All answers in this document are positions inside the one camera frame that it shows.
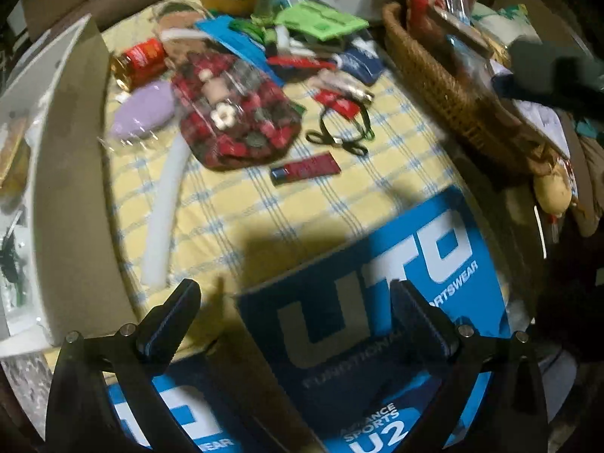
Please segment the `dark red small pack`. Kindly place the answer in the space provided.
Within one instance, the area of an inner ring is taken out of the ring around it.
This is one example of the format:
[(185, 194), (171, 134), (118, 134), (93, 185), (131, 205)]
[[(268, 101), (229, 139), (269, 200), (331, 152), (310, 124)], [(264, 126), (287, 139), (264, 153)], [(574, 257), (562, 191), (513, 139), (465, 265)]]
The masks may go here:
[(279, 186), (340, 173), (341, 168), (331, 153), (322, 153), (274, 167), (269, 171), (269, 178), (273, 185)]

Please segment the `blue UTO box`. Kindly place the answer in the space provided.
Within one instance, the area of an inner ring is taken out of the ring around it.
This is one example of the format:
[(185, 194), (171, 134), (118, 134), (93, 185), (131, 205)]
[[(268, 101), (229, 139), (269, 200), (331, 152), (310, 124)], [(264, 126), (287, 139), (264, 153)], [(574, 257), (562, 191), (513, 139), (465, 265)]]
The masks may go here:
[(323, 223), (301, 255), (254, 224), (243, 228), (236, 309), (291, 405), (330, 452), (391, 452), (439, 386), (426, 365), (436, 336), (396, 310), (410, 282), (431, 309), (481, 336), (511, 330), (487, 244), (457, 187), (346, 241)]

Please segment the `white foam strip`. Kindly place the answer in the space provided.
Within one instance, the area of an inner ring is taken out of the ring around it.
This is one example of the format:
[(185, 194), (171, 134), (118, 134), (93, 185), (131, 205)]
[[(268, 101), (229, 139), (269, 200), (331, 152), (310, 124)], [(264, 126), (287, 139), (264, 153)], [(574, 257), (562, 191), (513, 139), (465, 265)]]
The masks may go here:
[(172, 229), (189, 158), (190, 147), (182, 135), (177, 133), (157, 185), (153, 209), (148, 218), (148, 233), (141, 263), (141, 283), (154, 290), (167, 285)]

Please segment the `yellow checkered tablecloth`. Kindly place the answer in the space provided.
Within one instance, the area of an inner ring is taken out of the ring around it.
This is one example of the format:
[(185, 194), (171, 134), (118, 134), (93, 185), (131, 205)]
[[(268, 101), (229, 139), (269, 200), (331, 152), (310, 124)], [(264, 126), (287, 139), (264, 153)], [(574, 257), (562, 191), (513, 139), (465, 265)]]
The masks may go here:
[(341, 173), (274, 186), (268, 167), (213, 172), (185, 165), (171, 235), (167, 280), (141, 281), (148, 218), (178, 126), (150, 139), (108, 140), (101, 148), (118, 264), (137, 316), (184, 278), (205, 296), (237, 293), (371, 232), (440, 190), (469, 184), (444, 148), (434, 121), (393, 72), (373, 88), (375, 137), (368, 156), (334, 151)]

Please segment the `wicker basket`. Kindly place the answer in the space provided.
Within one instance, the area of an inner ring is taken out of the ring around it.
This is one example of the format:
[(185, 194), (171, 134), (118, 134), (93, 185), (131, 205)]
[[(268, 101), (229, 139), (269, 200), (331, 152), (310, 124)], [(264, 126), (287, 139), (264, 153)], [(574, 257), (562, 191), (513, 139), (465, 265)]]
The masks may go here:
[(505, 111), (491, 92), (458, 81), (401, 23), (396, 2), (382, 9), (385, 45), (394, 66), (450, 131), (485, 157), (518, 174), (551, 173), (559, 154), (528, 132), (528, 124)]

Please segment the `beige cosmetic tube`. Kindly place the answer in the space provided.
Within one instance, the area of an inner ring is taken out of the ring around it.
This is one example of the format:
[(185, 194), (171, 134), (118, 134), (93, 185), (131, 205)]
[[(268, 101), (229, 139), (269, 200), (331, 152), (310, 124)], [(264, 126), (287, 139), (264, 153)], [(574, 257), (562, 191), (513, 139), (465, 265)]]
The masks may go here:
[(353, 98), (365, 105), (374, 101), (375, 95), (368, 90), (368, 87), (346, 72), (322, 69), (315, 78), (322, 88)]

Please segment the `navy blue pouch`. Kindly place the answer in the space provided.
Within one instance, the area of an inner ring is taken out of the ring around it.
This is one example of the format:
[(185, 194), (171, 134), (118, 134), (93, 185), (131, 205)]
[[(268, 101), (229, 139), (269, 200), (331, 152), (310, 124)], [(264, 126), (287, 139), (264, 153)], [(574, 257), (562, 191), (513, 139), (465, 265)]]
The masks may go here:
[(343, 52), (334, 57), (335, 62), (343, 72), (364, 83), (373, 86), (385, 71), (384, 62), (378, 54), (373, 40), (356, 37), (348, 43)]

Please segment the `purple soap in wrapper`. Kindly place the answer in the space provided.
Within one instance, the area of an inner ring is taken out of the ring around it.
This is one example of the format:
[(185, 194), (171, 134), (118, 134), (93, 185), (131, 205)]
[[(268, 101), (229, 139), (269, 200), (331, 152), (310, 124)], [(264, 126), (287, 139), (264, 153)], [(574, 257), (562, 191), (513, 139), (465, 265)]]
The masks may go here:
[(176, 111), (172, 85), (158, 80), (136, 89), (117, 109), (108, 135), (116, 140), (142, 139), (165, 126)]

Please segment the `red sachet packet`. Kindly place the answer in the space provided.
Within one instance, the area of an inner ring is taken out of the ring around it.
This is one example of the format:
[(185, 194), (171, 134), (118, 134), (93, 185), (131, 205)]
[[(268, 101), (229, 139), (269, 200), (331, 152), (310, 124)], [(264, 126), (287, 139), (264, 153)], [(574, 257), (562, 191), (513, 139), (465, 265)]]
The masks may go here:
[(329, 71), (338, 69), (335, 62), (304, 56), (276, 55), (268, 57), (266, 62), (269, 66), (284, 69), (328, 69)]

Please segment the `green paper card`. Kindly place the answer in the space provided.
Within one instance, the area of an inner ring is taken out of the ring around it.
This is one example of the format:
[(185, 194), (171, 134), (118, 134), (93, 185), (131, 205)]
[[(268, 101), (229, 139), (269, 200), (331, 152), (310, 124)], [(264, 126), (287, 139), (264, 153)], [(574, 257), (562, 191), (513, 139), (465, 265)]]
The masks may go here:
[(274, 24), (319, 41), (345, 37), (370, 26), (363, 18), (309, 0), (280, 11), (274, 18)]

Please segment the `blue flat package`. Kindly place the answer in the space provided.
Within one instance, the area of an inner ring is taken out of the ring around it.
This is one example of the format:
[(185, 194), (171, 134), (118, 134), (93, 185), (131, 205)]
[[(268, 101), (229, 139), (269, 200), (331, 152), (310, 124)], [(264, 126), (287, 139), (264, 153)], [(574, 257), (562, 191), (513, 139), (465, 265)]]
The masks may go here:
[(247, 35), (230, 29), (229, 25), (232, 21), (232, 17), (222, 14), (218, 17), (210, 18), (210, 20), (199, 20), (194, 26), (240, 59), (249, 62), (250, 65), (256, 66), (257, 69), (265, 72), (277, 85), (284, 86), (285, 81), (273, 72), (267, 63), (264, 50)]

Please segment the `red fabric tag keychain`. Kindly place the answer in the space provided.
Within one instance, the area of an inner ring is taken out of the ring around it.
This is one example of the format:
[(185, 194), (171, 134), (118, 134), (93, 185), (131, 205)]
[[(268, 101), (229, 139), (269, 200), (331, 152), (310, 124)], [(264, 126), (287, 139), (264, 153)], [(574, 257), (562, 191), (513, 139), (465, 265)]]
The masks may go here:
[(354, 119), (361, 111), (361, 107), (354, 101), (334, 91), (321, 89), (313, 95), (313, 98), (348, 121)]

